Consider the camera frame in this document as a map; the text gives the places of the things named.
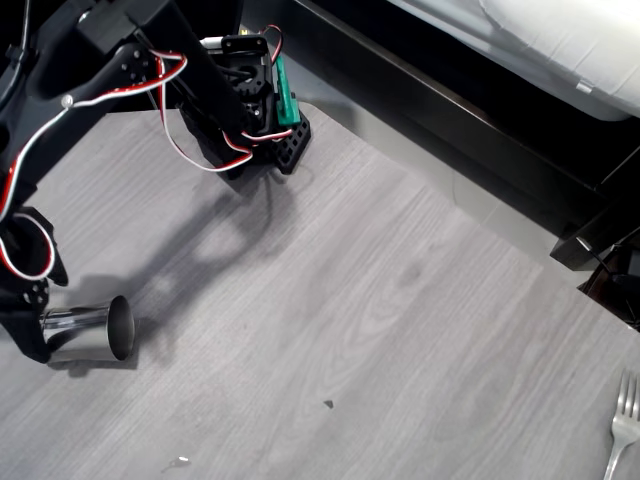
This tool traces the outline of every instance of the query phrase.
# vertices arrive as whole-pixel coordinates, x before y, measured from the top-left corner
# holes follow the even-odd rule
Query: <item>white sheet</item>
[[[485,14],[480,0],[388,1],[595,118],[616,121],[630,116],[602,99],[576,89],[578,81],[567,79],[559,72],[545,68],[539,62],[524,56],[522,46],[514,42],[511,35],[497,27]],[[523,3],[523,0],[511,1]]]
[[[592,97],[640,116],[638,0],[480,0],[511,42]]]

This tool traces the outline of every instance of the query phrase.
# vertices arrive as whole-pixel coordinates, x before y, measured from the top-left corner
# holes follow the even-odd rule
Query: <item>laminate flooring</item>
[[[44,366],[2,332],[0,478],[602,478],[638,334],[303,109],[288,178],[230,186],[147,112],[105,117],[41,182],[71,278],[52,305],[122,293],[138,342]],[[636,445],[616,480],[638,471]]]

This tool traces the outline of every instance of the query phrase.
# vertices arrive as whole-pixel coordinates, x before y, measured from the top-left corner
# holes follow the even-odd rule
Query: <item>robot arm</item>
[[[171,81],[211,164],[201,168],[225,171],[229,180],[249,161],[293,172],[311,132],[304,116],[291,123],[278,115],[279,107],[292,104],[288,87],[274,88],[278,52],[272,58],[261,35],[211,40],[205,48],[173,0],[70,0],[33,36],[25,73],[0,111],[0,323],[28,357],[49,360],[40,326],[48,280],[65,286],[68,279],[53,226],[23,205],[121,98],[157,91],[164,121]],[[12,81],[10,70],[0,91]]]

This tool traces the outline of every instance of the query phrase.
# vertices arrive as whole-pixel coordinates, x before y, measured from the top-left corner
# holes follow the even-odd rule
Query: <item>red and white wire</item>
[[[160,56],[157,55],[157,59],[156,59],[156,65],[158,68],[158,73],[159,76],[162,75],[162,72],[164,72],[165,67],[164,67],[164,61],[163,59],[167,58],[164,56]],[[160,119],[162,120],[162,125],[164,127],[164,133],[167,135],[167,138],[169,139],[169,143],[171,143],[171,146],[174,148],[174,150],[176,152],[178,152],[178,154],[184,158],[187,162],[189,162],[190,164],[192,164],[193,166],[199,168],[200,170],[204,170],[205,172],[216,172],[216,173],[221,173],[221,172],[226,172],[228,170],[231,170],[233,168],[239,167],[240,165],[243,165],[245,163],[247,163],[249,160],[251,160],[253,158],[253,152],[246,147],[242,147],[242,146],[238,146],[235,145],[231,142],[231,140],[229,139],[229,137],[227,136],[226,133],[222,132],[222,136],[224,137],[225,142],[227,142],[227,145],[229,146],[229,148],[237,151],[237,152],[241,152],[244,153],[244,155],[242,155],[241,157],[226,163],[220,167],[205,167],[204,165],[200,165],[198,162],[194,161],[193,159],[191,159],[186,153],[184,153],[184,151],[178,146],[178,144],[175,142],[175,140],[173,139],[173,137],[171,136],[171,133],[169,132],[169,125],[167,123],[167,102],[166,102],[166,92],[167,92],[167,88],[166,88],[166,84],[162,84],[158,87],[158,103],[159,103],[159,110],[160,110]]]
[[[47,250],[48,250],[47,263],[45,267],[42,269],[42,271],[36,275],[28,275],[24,272],[21,272],[9,258],[9,254],[7,253],[7,249],[4,245],[4,241],[2,240],[2,238],[0,238],[0,259],[2,259],[2,263],[4,263],[5,267],[7,267],[7,270],[13,273],[16,277],[20,277],[23,280],[36,282],[38,280],[42,280],[43,278],[48,277],[49,274],[51,273],[51,270],[53,270],[53,266],[56,263],[56,249],[53,246],[53,240],[49,236],[49,233],[31,215],[27,215],[26,213],[16,213],[13,215],[13,218],[24,218],[25,220],[29,220],[36,227],[38,227],[38,230],[40,230],[40,232],[42,233],[42,236],[45,239],[45,242],[47,243]]]
[[[105,102],[107,100],[113,100],[115,98],[131,97],[133,95],[139,95],[144,92],[149,92],[159,86],[165,85],[168,82],[174,80],[187,67],[187,63],[188,63],[187,57],[185,57],[180,53],[161,52],[158,50],[149,50],[149,51],[152,54],[154,54],[156,57],[165,58],[167,60],[179,60],[179,63],[166,73],[163,70],[163,73],[158,75],[158,77],[154,78],[153,80],[132,85],[130,87],[114,88],[113,90],[109,90],[108,92],[105,92],[102,95],[99,95],[92,100],[84,100],[81,102],[76,102],[73,104],[73,108],[90,107],[93,105],[97,105],[98,103]]]
[[[284,132],[270,133],[269,135],[263,135],[261,137],[252,137],[247,132],[242,132],[242,136],[248,138],[253,142],[266,142],[267,140],[273,140],[274,142],[280,141],[285,137],[288,137],[293,133],[292,129],[285,130]]]
[[[130,87],[114,88],[112,90],[109,90],[109,91],[103,93],[102,95],[99,95],[98,97],[96,97],[94,99],[83,100],[83,101],[74,103],[74,104],[72,104],[72,106],[70,108],[90,107],[90,106],[93,106],[93,105],[97,105],[97,104],[99,104],[101,102],[105,102],[107,100],[113,100],[113,99],[122,98],[122,97],[129,97],[129,96],[132,96],[132,95],[138,95],[140,93],[148,92],[150,90],[153,90],[153,89],[157,88],[160,85],[164,85],[167,82],[170,82],[171,80],[176,78],[178,75],[180,75],[180,73],[187,66],[187,58],[184,55],[174,54],[174,53],[167,53],[167,52],[159,52],[159,51],[156,51],[156,50],[152,50],[151,52],[156,56],[160,56],[162,58],[168,58],[168,59],[171,59],[171,60],[179,60],[180,62],[175,67],[173,67],[169,72],[167,72],[166,74],[163,73],[161,76],[158,76],[158,78],[155,78],[155,79],[153,79],[151,81],[142,82],[142,83],[139,83],[137,85],[132,85]],[[20,170],[21,170],[22,165],[24,163],[24,159],[27,156],[27,153],[29,152],[29,150],[31,150],[33,145],[53,125],[55,125],[57,122],[59,122],[60,119],[66,115],[66,113],[68,111],[69,111],[69,108],[65,108],[64,110],[62,110],[61,112],[56,114],[53,118],[51,118],[46,123],[44,123],[40,128],[38,128],[38,130],[35,131],[35,133],[29,138],[29,140],[27,140],[27,142],[24,144],[22,149],[20,149],[20,151],[18,152],[18,155],[16,156],[15,160],[11,164],[11,167],[9,168],[9,172],[7,174],[7,179],[5,181],[4,188],[2,190],[2,197],[0,198],[0,222],[6,218],[7,214],[9,213],[9,210],[11,209],[11,201],[12,201],[13,195],[15,193],[15,188],[16,188],[18,176],[20,174]],[[49,273],[51,273],[51,270],[53,269],[53,265],[55,263],[55,248],[53,246],[53,240],[51,239],[51,237],[49,236],[47,231],[42,227],[42,225],[40,225],[30,215],[26,215],[26,214],[23,214],[23,213],[16,213],[16,214],[14,214],[14,217],[16,217],[16,218],[25,218],[25,219],[31,221],[32,223],[34,223],[38,227],[38,229],[40,230],[40,232],[42,233],[42,235],[44,236],[44,238],[45,238],[45,240],[47,242],[47,246],[48,246],[48,249],[49,249],[49,251],[48,251],[49,260],[47,261],[47,265],[42,270],[42,272],[40,272],[37,275],[28,275],[28,274],[26,274],[24,272],[21,272],[11,262],[11,259],[9,258],[9,255],[7,254],[4,242],[2,241],[1,238],[0,238],[0,259],[5,264],[7,269],[9,271],[11,271],[17,277],[20,277],[20,278],[22,278],[24,280],[30,280],[30,281],[42,280],[43,278],[46,278],[49,275]]]
[[[284,40],[284,34],[282,33],[282,30],[280,29],[279,26],[270,23],[269,25],[264,27],[262,30],[260,30],[260,35],[264,35],[271,29],[276,30],[280,35],[280,38],[278,39],[278,45],[276,45],[276,49],[274,50],[273,55],[271,55],[271,63],[273,64],[273,62],[276,61],[276,58],[278,58],[278,55],[280,55],[280,50],[282,50],[282,42]]]

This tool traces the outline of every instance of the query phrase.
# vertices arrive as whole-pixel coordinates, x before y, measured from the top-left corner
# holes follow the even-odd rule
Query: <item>screw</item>
[[[73,107],[73,97],[67,94],[62,97],[62,99],[60,100],[60,103],[64,108],[71,108]]]

